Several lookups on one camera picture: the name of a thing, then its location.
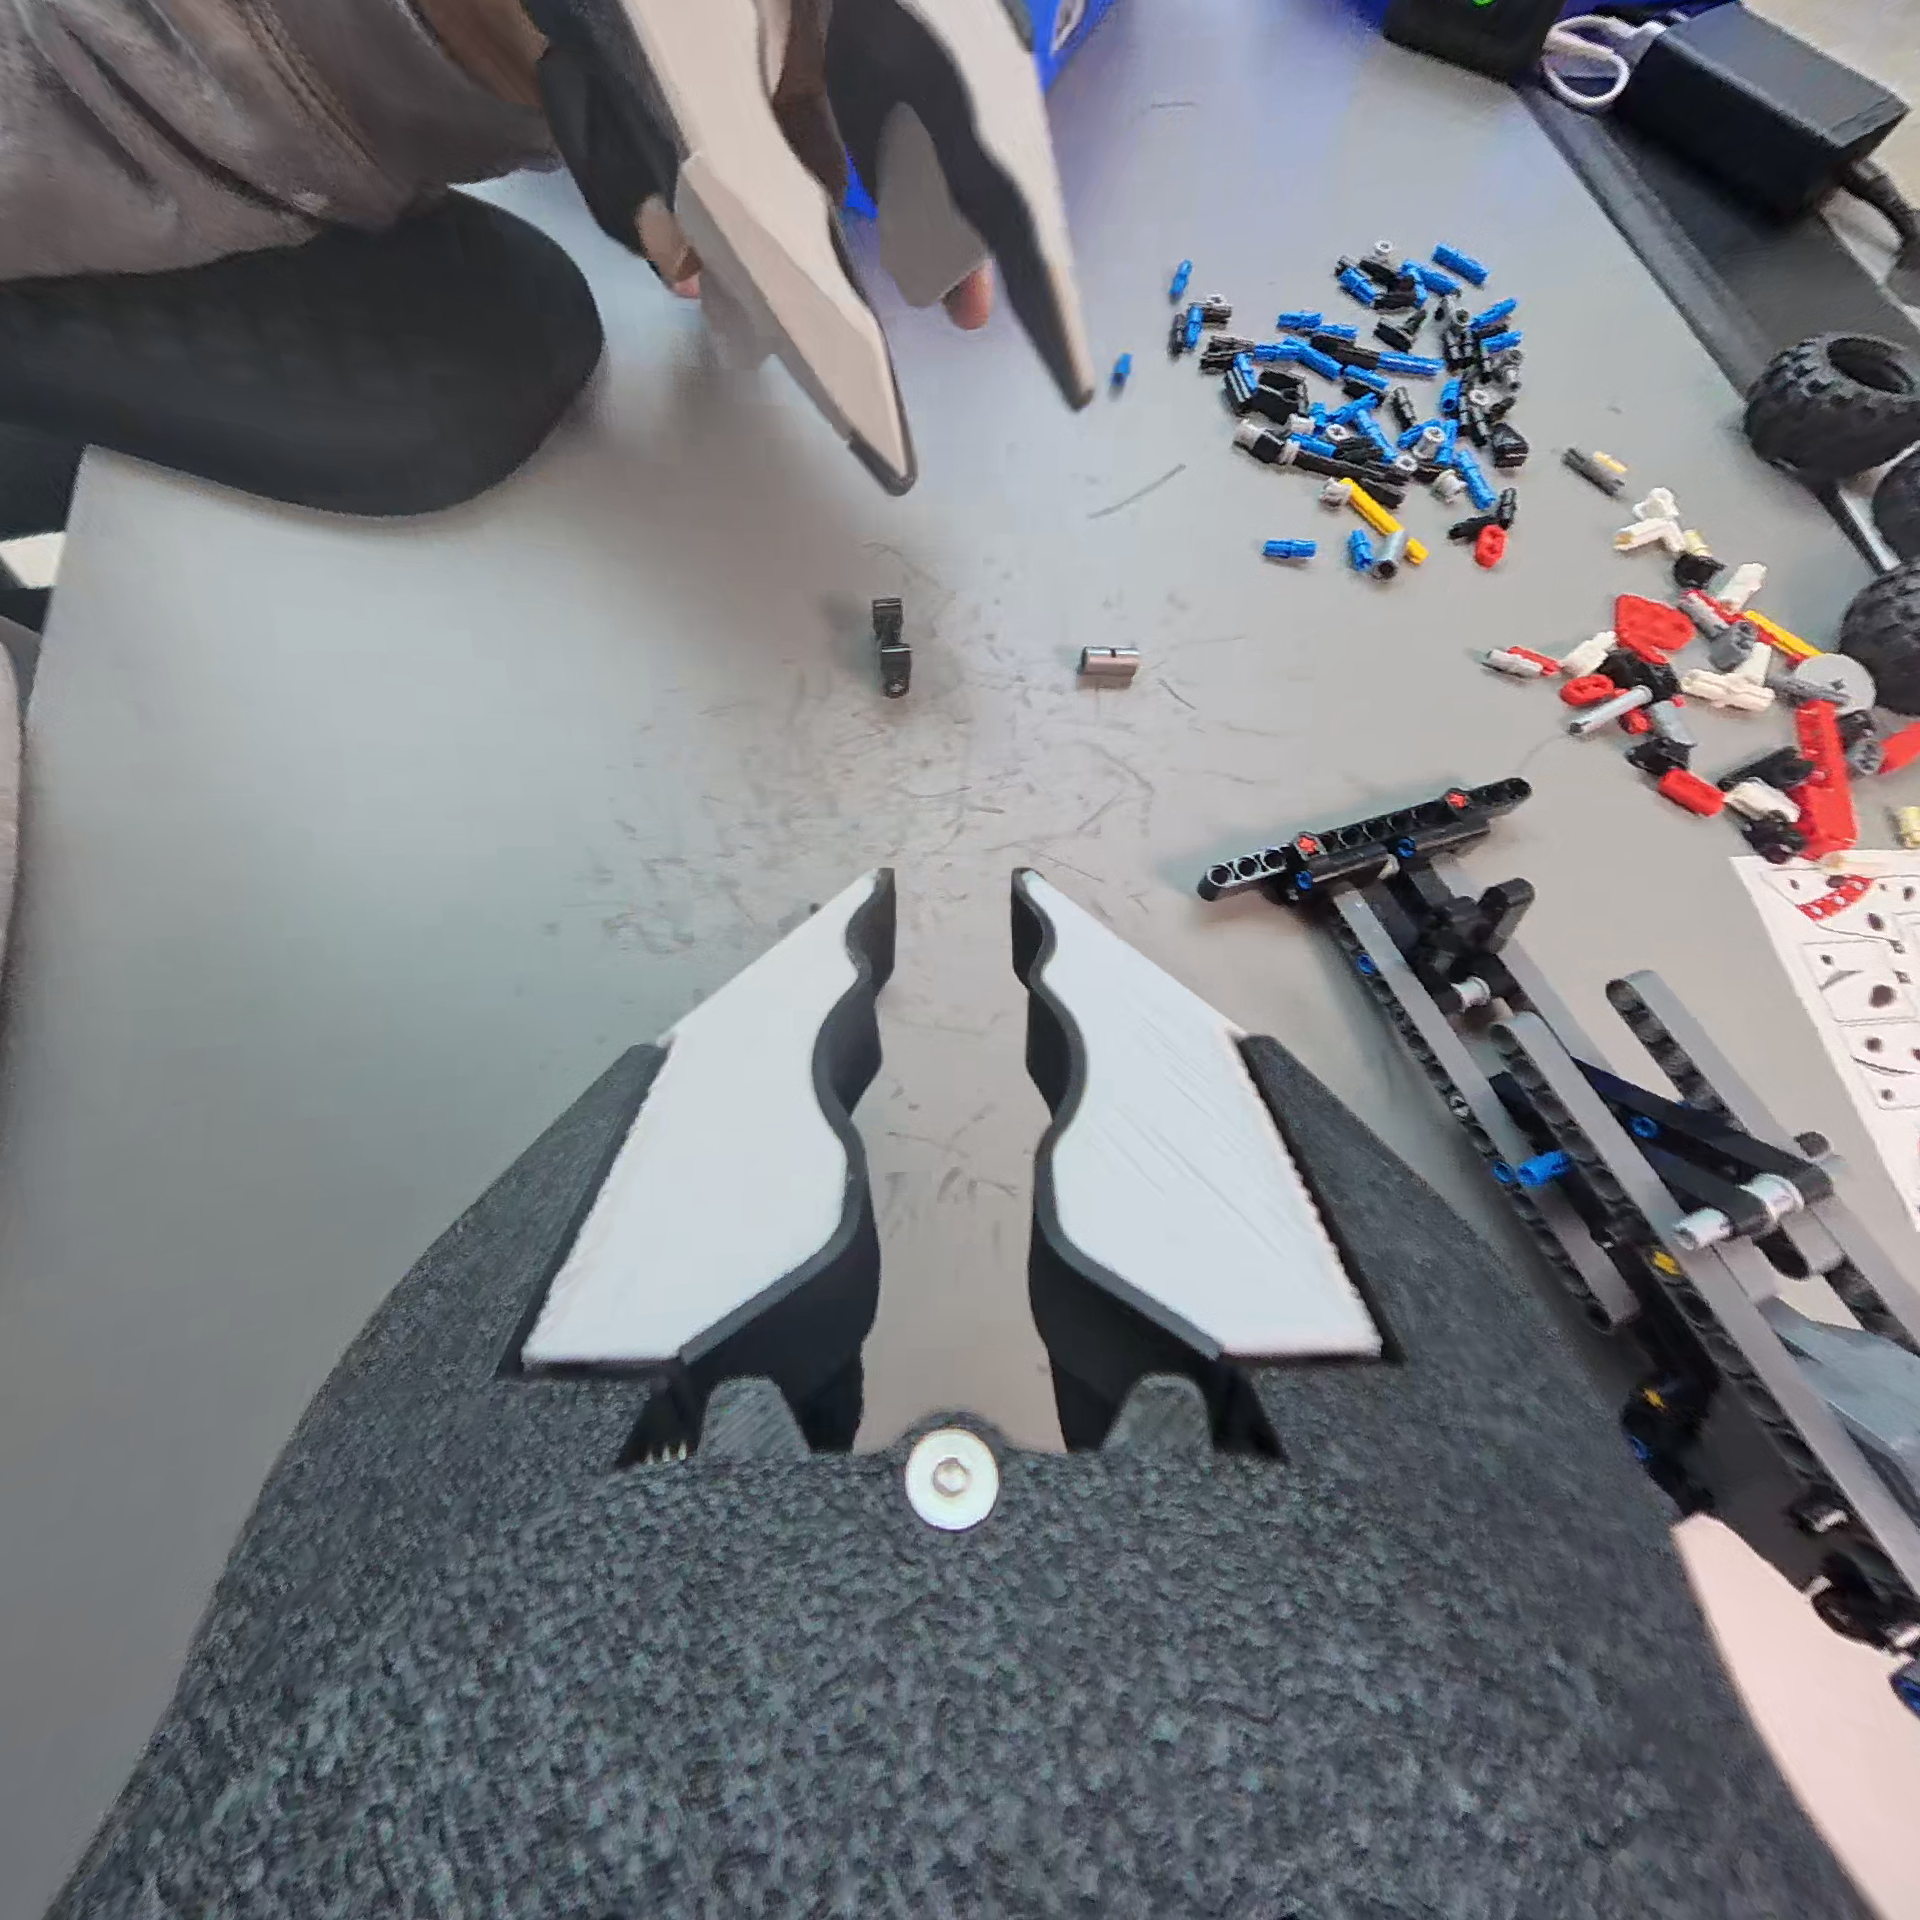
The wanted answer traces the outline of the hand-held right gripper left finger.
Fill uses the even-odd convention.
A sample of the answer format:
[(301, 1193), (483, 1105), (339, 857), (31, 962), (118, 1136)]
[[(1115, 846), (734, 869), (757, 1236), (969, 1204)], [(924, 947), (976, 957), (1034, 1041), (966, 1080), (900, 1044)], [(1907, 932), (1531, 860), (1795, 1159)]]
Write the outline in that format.
[(893, 952), (900, 880), (874, 869), (642, 1044), (633, 1115), (522, 1332), (522, 1375), (657, 1387), (627, 1451), (700, 1448), (724, 1384), (851, 1451), (878, 1312), (851, 1105)]

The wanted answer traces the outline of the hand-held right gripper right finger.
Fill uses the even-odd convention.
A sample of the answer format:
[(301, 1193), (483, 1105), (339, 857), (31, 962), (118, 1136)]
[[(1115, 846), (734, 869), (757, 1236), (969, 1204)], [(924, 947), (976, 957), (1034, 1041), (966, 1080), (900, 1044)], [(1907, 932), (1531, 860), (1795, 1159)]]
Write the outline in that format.
[(1140, 1384), (1190, 1387), (1215, 1451), (1275, 1451), (1262, 1371), (1375, 1371), (1384, 1323), (1288, 1159), (1252, 1032), (1034, 869), (1008, 880), (1029, 991), (1029, 1312), (1068, 1451)]

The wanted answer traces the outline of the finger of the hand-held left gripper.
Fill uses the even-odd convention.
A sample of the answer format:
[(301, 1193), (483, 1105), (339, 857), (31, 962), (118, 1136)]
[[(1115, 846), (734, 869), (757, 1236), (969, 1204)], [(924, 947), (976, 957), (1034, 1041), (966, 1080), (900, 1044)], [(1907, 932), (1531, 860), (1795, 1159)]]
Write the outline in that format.
[(770, 29), (751, 0), (621, 5), (676, 140), (676, 219), (700, 287), (785, 362), (863, 466), (903, 496), (919, 447), (900, 409), (893, 349), (845, 271), (836, 200), (770, 111)]
[(1053, 123), (1029, 33), (1005, 0), (836, 0), (828, 104), (874, 200), (893, 177), (893, 123), (911, 116), (966, 222), (1070, 409), (1092, 408)]

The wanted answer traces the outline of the grey black toy chassis model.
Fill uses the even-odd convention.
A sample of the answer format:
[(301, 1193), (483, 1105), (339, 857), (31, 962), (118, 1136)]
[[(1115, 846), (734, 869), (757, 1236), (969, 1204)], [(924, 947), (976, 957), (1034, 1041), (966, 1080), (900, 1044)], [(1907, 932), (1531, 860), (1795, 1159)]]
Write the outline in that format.
[(1839, 1149), (1784, 1130), (1662, 976), (1608, 982), (1671, 1090), (1608, 1067), (1525, 952), (1531, 880), (1459, 893), (1525, 776), (1301, 829), (1193, 893), (1322, 923), (1472, 1136), (1580, 1319), (1639, 1360), (1616, 1432), (1676, 1517), (1714, 1517), (1814, 1612), (1920, 1647), (1913, 1283), (1852, 1217)]

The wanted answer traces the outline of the pile of blue black pins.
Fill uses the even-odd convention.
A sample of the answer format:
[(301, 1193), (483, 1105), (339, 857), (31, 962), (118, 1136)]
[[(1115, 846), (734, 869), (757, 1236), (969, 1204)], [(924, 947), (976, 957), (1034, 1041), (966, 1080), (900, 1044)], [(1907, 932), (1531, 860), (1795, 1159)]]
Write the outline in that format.
[(1407, 516), (1430, 502), (1448, 546), (1496, 569), (1536, 463), (1515, 418), (1525, 304), (1490, 304), (1490, 261), (1459, 244), (1345, 248), (1328, 287), (1337, 308), (1270, 308), (1252, 337), (1260, 317), (1210, 298), (1190, 255), (1167, 271), (1167, 366), (1200, 372), (1239, 463), (1301, 478), (1315, 507), (1345, 516), (1345, 536), (1275, 536), (1260, 560), (1308, 565), (1337, 546), (1351, 569), (1384, 586), (1428, 565)]

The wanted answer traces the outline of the person's left forearm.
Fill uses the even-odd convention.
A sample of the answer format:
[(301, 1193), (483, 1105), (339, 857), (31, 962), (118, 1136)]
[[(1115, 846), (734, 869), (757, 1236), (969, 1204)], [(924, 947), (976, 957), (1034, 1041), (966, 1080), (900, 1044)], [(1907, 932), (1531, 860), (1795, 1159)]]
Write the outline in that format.
[(557, 166), (522, 5), (8, 0), (0, 277), (161, 277)]

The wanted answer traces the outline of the person's left hand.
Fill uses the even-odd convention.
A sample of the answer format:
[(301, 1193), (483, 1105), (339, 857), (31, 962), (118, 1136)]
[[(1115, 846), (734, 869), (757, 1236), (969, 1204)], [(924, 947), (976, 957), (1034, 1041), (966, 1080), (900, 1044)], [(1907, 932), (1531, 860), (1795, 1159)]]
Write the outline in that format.
[[(764, 0), (757, 29), (764, 29), (770, 116), (775, 116), (785, 140), (799, 145), (799, 161), (828, 192), (828, 205), (840, 205), (845, 200), (845, 140), (828, 111), (828, 5)], [(944, 317), (952, 317), (952, 331), (976, 337), (998, 317), (998, 261), (969, 222), (966, 222), (966, 244), (969, 244), (969, 277), (944, 280)]]

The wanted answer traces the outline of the blue bin with square label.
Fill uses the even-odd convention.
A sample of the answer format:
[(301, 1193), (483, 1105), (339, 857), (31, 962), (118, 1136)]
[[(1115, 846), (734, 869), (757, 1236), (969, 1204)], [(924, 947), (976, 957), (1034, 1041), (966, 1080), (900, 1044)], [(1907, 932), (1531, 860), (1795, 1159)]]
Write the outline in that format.
[[(1029, 33), (1043, 97), (1061, 81), (1061, 68), (1078, 60), (1078, 45), (1102, 29), (1114, 0), (1008, 0), (1017, 29)], [(851, 153), (840, 214), (874, 219), (878, 200), (868, 192)]]

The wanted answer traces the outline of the black power bank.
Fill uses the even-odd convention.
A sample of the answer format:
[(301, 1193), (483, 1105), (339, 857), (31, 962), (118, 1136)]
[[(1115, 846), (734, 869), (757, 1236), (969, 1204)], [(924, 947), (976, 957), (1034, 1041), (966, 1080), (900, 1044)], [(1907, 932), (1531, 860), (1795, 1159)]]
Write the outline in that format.
[(1380, 42), (1515, 81), (1569, 0), (1384, 0)]

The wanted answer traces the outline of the white sticker sheet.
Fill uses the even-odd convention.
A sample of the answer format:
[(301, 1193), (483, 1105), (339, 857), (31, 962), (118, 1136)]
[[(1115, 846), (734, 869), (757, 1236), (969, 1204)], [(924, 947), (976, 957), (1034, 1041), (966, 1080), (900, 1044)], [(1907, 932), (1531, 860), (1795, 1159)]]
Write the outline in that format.
[(1802, 1005), (1907, 1226), (1920, 1222), (1920, 857), (1759, 860), (1731, 875)]

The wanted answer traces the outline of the black power adapter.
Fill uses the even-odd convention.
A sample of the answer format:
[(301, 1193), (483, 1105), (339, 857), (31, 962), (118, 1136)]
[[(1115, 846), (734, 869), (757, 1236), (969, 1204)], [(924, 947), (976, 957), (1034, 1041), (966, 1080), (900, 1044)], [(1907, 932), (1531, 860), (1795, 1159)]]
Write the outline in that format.
[(1907, 104), (1784, 29), (1714, 5), (1649, 33), (1608, 116), (1784, 222), (1872, 161)]

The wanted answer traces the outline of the pile of red white pieces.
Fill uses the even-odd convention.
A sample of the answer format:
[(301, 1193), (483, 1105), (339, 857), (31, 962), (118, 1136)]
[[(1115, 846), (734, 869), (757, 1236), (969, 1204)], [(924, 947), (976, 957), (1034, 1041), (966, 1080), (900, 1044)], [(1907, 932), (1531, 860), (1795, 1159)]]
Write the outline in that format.
[[(1883, 577), (1896, 553), (1872, 537), (1868, 496), (1839, 487), (1833, 502)], [(1671, 553), (1671, 597), (1624, 591), (1610, 630), (1580, 651), (1511, 640), (1480, 665), (1556, 689), (1569, 739), (1616, 732), (1639, 785), (1682, 813), (1731, 822), (1774, 869), (1857, 857), (1857, 785), (1913, 770), (1913, 722), (1872, 703), (1860, 660), (1764, 616), (1764, 565), (1721, 565), (1671, 487), (1639, 496), (1610, 546)]]

